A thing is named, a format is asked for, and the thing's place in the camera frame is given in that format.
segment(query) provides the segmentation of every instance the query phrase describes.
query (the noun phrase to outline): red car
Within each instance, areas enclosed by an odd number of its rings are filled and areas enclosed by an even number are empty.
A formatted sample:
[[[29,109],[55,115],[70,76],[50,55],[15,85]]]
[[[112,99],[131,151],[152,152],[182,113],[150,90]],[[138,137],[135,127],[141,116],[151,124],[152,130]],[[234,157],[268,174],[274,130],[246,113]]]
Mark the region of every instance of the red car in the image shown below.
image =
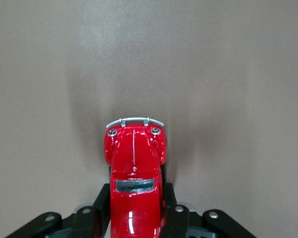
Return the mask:
[[[111,171],[111,238],[159,237],[166,161],[162,127],[150,118],[119,119],[107,125],[104,150]]]

